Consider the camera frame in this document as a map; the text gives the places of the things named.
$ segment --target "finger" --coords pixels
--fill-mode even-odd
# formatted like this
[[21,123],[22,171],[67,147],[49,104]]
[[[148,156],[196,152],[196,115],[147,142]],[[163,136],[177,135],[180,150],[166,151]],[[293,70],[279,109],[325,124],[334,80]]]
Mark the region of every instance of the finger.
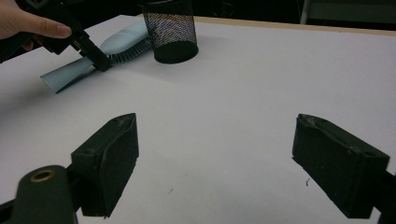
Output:
[[26,42],[24,42],[24,43],[22,44],[22,47],[23,47],[25,50],[29,51],[29,50],[32,50],[32,49],[33,49],[33,45],[34,45],[33,41],[32,41],[32,40],[28,40],[28,41],[26,41]]
[[47,18],[24,12],[20,16],[22,31],[53,38],[67,38],[72,34],[70,27]]

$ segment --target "black handheld tool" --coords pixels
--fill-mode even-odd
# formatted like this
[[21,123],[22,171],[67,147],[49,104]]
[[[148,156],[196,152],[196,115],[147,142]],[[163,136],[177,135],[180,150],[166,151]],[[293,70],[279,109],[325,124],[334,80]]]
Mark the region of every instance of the black handheld tool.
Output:
[[51,165],[21,179],[15,200],[0,205],[0,223],[77,223],[110,217],[139,156],[136,116],[110,120],[72,153],[65,169]]
[[386,171],[389,156],[326,119],[299,115],[293,159],[348,218],[396,223],[396,177]]
[[[48,51],[61,54],[69,45],[84,57],[88,57],[99,71],[111,67],[110,60],[90,40],[90,36],[82,29],[79,21],[65,6],[75,4],[80,0],[16,0],[18,6],[32,14],[61,22],[72,29],[72,34],[65,39],[45,37],[43,47]],[[0,40],[0,63],[7,60],[33,34],[20,32]]]

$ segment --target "mesh cup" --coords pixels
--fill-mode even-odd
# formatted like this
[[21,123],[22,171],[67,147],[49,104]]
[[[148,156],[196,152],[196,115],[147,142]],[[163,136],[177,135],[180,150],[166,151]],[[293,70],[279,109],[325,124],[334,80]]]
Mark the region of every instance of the mesh cup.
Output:
[[191,0],[140,1],[159,63],[182,63],[198,53]]

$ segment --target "white tabletop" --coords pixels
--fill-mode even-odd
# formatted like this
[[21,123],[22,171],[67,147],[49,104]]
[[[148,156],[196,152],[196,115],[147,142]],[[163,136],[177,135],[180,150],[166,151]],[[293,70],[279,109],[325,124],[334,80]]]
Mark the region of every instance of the white tabletop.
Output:
[[[142,18],[87,30],[100,45]],[[376,223],[349,220],[291,159],[296,118],[327,119],[391,156],[396,37],[196,22],[199,53],[149,53],[54,94],[39,78],[80,56],[36,49],[0,64],[0,203],[108,120],[136,113],[140,158],[111,218],[80,223]]]

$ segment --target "hand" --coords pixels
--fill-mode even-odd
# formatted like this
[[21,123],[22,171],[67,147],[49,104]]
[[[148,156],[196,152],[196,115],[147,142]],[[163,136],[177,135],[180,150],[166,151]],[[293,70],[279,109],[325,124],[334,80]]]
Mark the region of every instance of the hand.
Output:
[[[67,38],[72,31],[64,24],[28,13],[20,9],[15,0],[0,0],[0,39],[5,39],[18,32],[28,32],[53,38]],[[30,50],[33,42],[23,44]]]

